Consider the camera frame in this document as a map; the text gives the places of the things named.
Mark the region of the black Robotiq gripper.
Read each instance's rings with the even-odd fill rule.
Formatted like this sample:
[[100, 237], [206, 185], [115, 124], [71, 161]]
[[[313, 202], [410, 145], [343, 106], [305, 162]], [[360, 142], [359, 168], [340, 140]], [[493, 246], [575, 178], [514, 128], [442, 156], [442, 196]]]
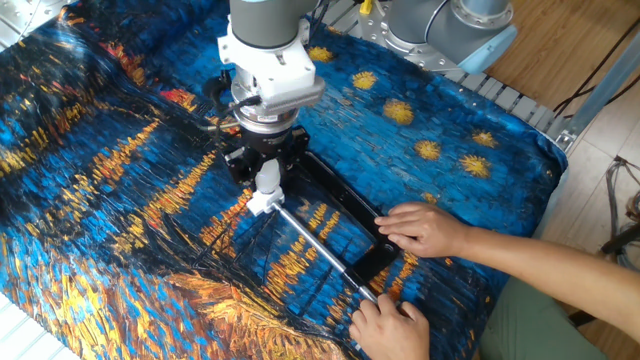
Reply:
[[236, 184], [254, 186], [263, 160], [278, 158], [281, 182], [285, 183], [308, 148], [310, 135], [302, 126], [273, 134], [241, 131], [243, 147], [224, 153], [225, 164]]

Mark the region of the person's right hand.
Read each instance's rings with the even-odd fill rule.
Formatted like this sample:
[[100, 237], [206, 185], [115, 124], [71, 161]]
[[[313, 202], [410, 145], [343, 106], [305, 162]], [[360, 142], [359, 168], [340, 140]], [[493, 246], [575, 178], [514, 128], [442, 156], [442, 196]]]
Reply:
[[379, 232], [418, 257], [460, 256], [470, 227], [435, 205], [409, 202], [374, 220]]

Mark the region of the person's left hand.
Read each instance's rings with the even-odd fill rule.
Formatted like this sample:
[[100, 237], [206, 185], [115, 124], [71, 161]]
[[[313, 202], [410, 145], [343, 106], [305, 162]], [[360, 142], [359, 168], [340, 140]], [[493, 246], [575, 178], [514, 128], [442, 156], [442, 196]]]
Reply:
[[363, 300], [351, 319], [350, 336], [370, 359], [430, 359], [430, 324], [411, 303], [397, 306], [381, 294], [376, 304]]

